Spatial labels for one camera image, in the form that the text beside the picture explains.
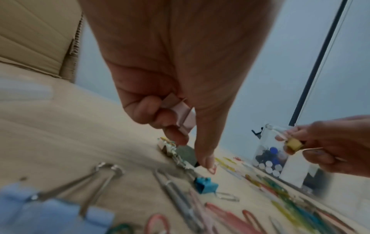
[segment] wooden table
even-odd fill
[[[97,204],[116,213],[115,223],[143,226],[150,215],[159,212],[169,218],[175,233],[190,233],[152,174],[155,168],[163,168],[183,177],[182,171],[156,146],[157,138],[163,135],[160,130],[134,123],[119,104],[67,81],[4,64],[0,64],[0,71],[54,89],[51,101],[0,102],[0,187],[27,177],[25,184],[48,190],[86,174],[101,161],[116,163],[126,174],[111,184]],[[220,158],[233,157],[222,149],[217,149],[215,154]],[[210,176],[203,168],[197,171]],[[211,177],[220,184],[220,192],[232,193],[240,197],[240,202],[220,200],[214,194],[202,195],[201,201],[213,202],[241,218],[241,211],[247,209],[268,233],[275,233],[268,221],[273,216],[289,233],[294,233],[289,221],[269,199],[251,189],[246,180],[239,180],[221,168]],[[82,202],[102,179],[63,197]],[[191,187],[183,179],[174,180],[184,189]],[[348,219],[343,220],[355,225],[359,233],[368,232]]]

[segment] light blue binder clip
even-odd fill
[[[79,205],[55,196],[109,168],[114,175],[84,204]],[[0,190],[0,234],[105,234],[114,214],[94,205],[111,180],[121,177],[124,170],[114,164],[100,163],[91,174],[48,192],[10,184]]]

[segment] clear plastic container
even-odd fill
[[[260,145],[254,155],[252,164],[274,177],[279,177],[289,155],[284,151],[284,141],[275,139],[277,135],[284,140],[285,128],[266,124],[261,133]]]

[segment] pink binder clip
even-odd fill
[[[177,114],[177,123],[179,131],[188,135],[196,126],[195,113],[192,108],[184,103],[184,100],[178,98],[175,94],[170,93],[161,104],[161,108],[171,109]]]

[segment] binder clip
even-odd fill
[[[195,189],[200,194],[215,193],[219,185],[213,183],[211,178],[197,177],[194,181]]]
[[[59,194],[95,176],[102,168],[114,171],[82,205],[56,199]],[[108,184],[121,177],[124,170],[109,163],[99,163],[93,172],[48,192],[10,184],[0,190],[0,233],[4,234],[104,234],[112,225],[114,214],[94,205]]]
[[[184,99],[181,100],[175,94],[170,93],[161,104],[161,108],[170,109],[177,115],[177,127],[179,131],[187,136],[195,127],[195,113],[192,108],[185,104]]]

